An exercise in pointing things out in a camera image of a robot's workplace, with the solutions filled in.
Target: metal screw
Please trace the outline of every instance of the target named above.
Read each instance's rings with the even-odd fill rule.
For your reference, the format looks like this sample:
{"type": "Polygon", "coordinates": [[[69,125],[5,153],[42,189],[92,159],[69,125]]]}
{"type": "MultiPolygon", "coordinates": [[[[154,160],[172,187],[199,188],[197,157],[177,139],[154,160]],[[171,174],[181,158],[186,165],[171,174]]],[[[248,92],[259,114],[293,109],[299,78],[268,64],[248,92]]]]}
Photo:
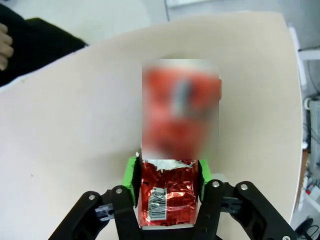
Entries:
{"type": "Polygon", "coordinates": [[[93,195],[93,194],[91,194],[91,195],[89,196],[89,199],[90,199],[90,200],[93,200],[93,199],[95,199],[95,198],[96,198],[96,196],[93,195]]]}
{"type": "Polygon", "coordinates": [[[219,184],[218,181],[214,181],[214,182],[212,183],[212,187],[214,187],[214,188],[217,188],[217,187],[219,187],[219,186],[220,186],[220,184],[219,184]]]}
{"type": "Polygon", "coordinates": [[[115,192],[116,192],[117,194],[120,194],[120,193],[122,193],[122,189],[121,189],[121,188],[118,188],[117,190],[115,190],[115,192]]]}
{"type": "Polygon", "coordinates": [[[241,187],[241,189],[244,190],[244,191],[248,189],[248,186],[245,185],[245,184],[241,184],[240,187],[241,187]]]}

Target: cable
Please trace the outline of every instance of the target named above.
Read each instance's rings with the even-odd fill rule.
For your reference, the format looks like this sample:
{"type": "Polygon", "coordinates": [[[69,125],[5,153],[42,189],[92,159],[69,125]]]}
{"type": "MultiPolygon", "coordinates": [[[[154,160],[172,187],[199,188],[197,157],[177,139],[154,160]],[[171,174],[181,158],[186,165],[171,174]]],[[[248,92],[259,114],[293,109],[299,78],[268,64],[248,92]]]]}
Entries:
{"type": "MultiPolygon", "coordinates": [[[[306,123],[303,124],[303,128],[309,131],[308,125],[306,123]]],[[[316,134],[316,132],[310,127],[311,138],[316,141],[317,144],[320,145],[320,137],[316,134]]]]}
{"type": "Polygon", "coordinates": [[[170,22],[170,15],[169,15],[167,0],[163,0],[163,1],[164,1],[164,7],[165,7],[166,20],[170,22]]]}
{"type": "Polygon", "coordinates": [[[315,49],[319,49],[319,48],[320,48],[320,45],[318,45],[318,46],[310,46],[310,47],[299,49],[298,52],[305,51],[305,50],[315,50],[315,49]]]}
{"type": "Polygon", "coordinates": [[[316,93],[317,93],[318,95],[320,95],[320,90],[316,87],[316,84],[315,84],[315,82],[314,82],[314,80],[313,80],[313,78],[312,78],[312,76],[311,76],[310,67],[309,67],[309,62],[310,62],[310,60],[306,62],[306,68],[307,68],[307,70],[308,70],[309,78],[310,78],[310,81],[311,81],[314,89],[316,90],[316,93]]]}
{"type": "Polygon", "coordinates": [[[316,230],[311,234],[309,235],[311,238],[318,232],[319,230],[319,226],[318,225],[311,225],[305,232],[307,233],[311,228],[314,228],[316,227],[316,230]]]}

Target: human hand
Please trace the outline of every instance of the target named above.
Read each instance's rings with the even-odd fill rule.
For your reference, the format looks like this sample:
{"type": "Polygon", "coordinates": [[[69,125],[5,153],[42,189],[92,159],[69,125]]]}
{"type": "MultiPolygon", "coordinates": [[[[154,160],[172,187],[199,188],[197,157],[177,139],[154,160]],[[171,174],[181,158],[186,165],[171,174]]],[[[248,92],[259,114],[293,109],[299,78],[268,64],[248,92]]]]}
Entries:
{"type": "Polygon", "coordinates": [[[8,28],[0,23],[0,70],[3,71],[8,66],[8,58],[14,54],[12,45],[12,37],[7,35],[8,28]]]}

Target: black jacket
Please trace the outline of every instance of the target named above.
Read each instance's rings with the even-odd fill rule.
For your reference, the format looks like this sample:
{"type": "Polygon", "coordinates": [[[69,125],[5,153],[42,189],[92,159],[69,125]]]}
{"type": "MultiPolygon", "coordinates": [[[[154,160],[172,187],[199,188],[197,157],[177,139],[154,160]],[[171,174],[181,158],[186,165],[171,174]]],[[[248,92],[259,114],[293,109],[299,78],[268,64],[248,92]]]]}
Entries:
{"type": "Polygon", "coordinates": [[[0,70],[0,87],[86,46],[81,39],[40,18],[23,19],[1,3],[0,23],[8,27],[14,49],[7,69],[0,70]]]}

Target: green gripper pad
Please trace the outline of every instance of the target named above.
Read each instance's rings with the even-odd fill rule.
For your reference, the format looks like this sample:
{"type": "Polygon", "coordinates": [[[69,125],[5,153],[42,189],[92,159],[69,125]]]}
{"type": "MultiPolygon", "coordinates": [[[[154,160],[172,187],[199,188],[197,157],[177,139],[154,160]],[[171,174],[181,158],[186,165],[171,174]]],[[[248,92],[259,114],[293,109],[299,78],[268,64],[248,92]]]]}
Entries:
{"type": "Polygon", "coordinates": [[[211,171],[208,165],[207,160],[200,159],[199,160],[199,194],[200,194],[200,201],[204,200],[205,196],[205,186],[206,184],[212,180],[211,171]]]}
{"type": "Polygon", "coordinates": [[[137,173],[137,171],[140,172],[138,169],[140,166],[137,167],[138,164],[139,164],[139,161],[135,156],[132,156],[129,158],[128,164],[126,165],[123,183],[122,183],[123,186],[125,186],[130,191],[134,206],[137,206],[138,197],[139,197],[139,192],[137,192],[137,189],[138,190],[140,189],[140,186],[135,187],[135,179],[138,177],[135,175],[139,174],[137,173]]]}

